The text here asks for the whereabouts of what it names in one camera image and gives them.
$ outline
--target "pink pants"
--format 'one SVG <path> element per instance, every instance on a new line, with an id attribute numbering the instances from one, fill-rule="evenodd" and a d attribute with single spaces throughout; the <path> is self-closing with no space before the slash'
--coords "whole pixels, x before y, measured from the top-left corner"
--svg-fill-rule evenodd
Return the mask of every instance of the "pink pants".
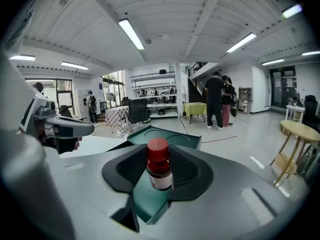
<path id="1" fill-rule="evenodd" d="M 224 127 L 229 125 L 230 109 L 231 105 L 222 104 L 222 125 Z"/>

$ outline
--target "round wooden table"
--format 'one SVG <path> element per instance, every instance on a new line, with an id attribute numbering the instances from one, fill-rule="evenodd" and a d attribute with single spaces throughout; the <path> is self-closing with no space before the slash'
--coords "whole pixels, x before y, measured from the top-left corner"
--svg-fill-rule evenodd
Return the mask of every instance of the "round wooden table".
<path id="1" fill-rule="evenodd" d="M 290 174 L 294 174 L 297 171 L 297 163 L 302 157 L 303 150 L 307 142 L 320 142 L 320 134 L 309 126 L 306 126 L 299 122 L 290 121 L 290 120 L 282 120 L 280 124 L 284 129 L 288 131 L 288 135 L 280 151 L 278 152 L 278 154 L 270 164 L 272 165 L 275 162 L 275 164 L 282 170 L 282 173 L 274 182 L 273 184 L 274 186 L 281 180 L 282 176 L 285 173 L 287 173 L 289 177 Z M 287 155 L 283 154 L 282 151 L 285 148 L 286 144 L 288 143 L 288 140 L 290 139 L 291 134 L 294 134 L 295 136 L 297 136 L 297 139 L 296 139 L 293 152 L 291 156 L 288 157 Z M 294 162 L 293 158 L 297 152 L 301 139 L 303 140 L 302 148 L 297 160 Z"/>

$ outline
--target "window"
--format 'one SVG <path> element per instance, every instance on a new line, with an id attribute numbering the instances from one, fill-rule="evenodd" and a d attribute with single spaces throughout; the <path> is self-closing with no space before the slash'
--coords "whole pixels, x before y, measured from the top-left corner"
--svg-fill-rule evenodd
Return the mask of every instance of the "window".
<path id="1" fill-rule="evenodd" d="M 67 79 L 26 79 L 27 84 L 34 86 L 36 83 L 43 85 L 43 95 L 55 103 L 56 112 L 62 105 L 68 106 L 70 113 L 75 117 L 74 101 L 72 95 L 72 80 Z"/>
<path id="2" fill-rule="evenodd" d="M 103 76 L 103 92 L 108 109 L 121 106 L 125 96 L 123 72 L 113 72 Z"/>

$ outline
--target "white ceiling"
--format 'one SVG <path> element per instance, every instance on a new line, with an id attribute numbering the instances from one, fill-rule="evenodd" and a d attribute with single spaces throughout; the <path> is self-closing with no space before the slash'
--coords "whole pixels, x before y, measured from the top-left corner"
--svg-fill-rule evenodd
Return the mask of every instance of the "white ceiling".
<path id="1" fill-rule="evenodd" d="M 37 0 L 21 52 L 35 55 L 36 61 L 17 63 L 73 71 L 60 65 L 67 61 L 89 67 L 81 73 L 101 76 L 177 58 L 221 66 L 248 56 L 260 62 L 280 57 L 300 60 L 302 51 L 318 46 L 302 15 L 283 18 L 282 10 L 294 4 L 293 0 Z M 138 51 L 121 30 L 118 22 L 123 18 L 130 20 L 145 50 Z M 227 54 L 250 32 L 257 37 Z"/>

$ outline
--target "red bottle cap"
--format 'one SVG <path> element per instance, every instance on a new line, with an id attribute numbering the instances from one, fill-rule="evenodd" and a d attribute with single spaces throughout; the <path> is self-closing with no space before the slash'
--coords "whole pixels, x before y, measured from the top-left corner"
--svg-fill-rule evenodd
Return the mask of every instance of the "red bottle cap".
<path id="1" fill-rule="evenodd" d="M 148 144 L 148 159 L 154 163 L 163 163 L 169 159 L 169 144 L 165 138 L 153 138 Z"/>

